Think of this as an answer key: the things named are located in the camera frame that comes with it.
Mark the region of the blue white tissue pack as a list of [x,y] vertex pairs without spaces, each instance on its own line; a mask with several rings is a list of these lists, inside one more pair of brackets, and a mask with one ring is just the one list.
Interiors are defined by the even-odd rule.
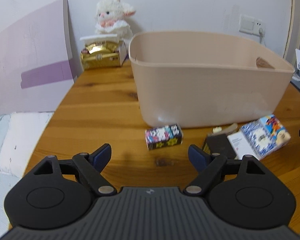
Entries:
[[285,146],[291,139],[289,132],[273,114],[244,124],[241,132],[259,160]]

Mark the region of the black small box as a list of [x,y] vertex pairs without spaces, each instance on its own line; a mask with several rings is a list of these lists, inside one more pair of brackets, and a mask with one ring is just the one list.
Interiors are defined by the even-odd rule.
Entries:
[[219,153],[228,159],[236,159],[236,153],[225,134],[207,136],[203,143],[202,150],[210,155]]

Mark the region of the small colourful patterned box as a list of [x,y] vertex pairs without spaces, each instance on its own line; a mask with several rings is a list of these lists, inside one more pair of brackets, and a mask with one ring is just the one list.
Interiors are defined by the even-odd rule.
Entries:
[[149,128],[145,130],[145,141],[149,151],[179,145],[183,141],[183,131],[178,124]]

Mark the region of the white slim carton box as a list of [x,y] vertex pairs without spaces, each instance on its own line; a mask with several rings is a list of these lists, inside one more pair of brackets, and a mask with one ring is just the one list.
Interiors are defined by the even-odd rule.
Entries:
[[236,159],[242,160],[244,155],[251,155],[259,160],[259,155],[256,154],[245,135],[238,131],[227,136],[230,145],[236,154]]

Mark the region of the beige plastic storage basket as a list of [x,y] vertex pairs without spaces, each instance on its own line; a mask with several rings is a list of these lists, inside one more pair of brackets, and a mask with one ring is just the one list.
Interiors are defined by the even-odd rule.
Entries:
[[261,44],[219,33],[138,33],[128,52],[141,115],[152,127],[261,118],[275,111],[294,73]]

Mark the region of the pink purple headboard panel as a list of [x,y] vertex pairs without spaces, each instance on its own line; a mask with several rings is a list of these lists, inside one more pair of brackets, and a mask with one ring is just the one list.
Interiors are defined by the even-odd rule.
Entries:
[[56,0],[0,33],[0,115],[55,111],[82,72],[68,0]]

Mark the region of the gold foil snack box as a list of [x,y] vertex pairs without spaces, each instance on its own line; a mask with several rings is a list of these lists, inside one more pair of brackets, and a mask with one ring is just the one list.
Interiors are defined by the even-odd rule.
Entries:
[[126,44],[117,34],[83,36],[80,41],[84,43],[81,50],[84,70],[121,67],[127,57]]

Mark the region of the white plush lamb toy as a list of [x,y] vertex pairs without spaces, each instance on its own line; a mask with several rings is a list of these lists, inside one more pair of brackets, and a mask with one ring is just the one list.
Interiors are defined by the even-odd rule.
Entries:
[[135,8],[121,0],[101,0],[96,5],[95,34],[116,34],[120,40],[130,40],[132,30],[126,18],[136,13]]

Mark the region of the white wall switch socket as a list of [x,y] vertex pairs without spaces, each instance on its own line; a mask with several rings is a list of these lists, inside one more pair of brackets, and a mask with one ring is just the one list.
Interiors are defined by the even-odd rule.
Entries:
[[266,26],[262,20],[256,19],[248,15],[240,15],[239,32],[261,36],[266,31]]

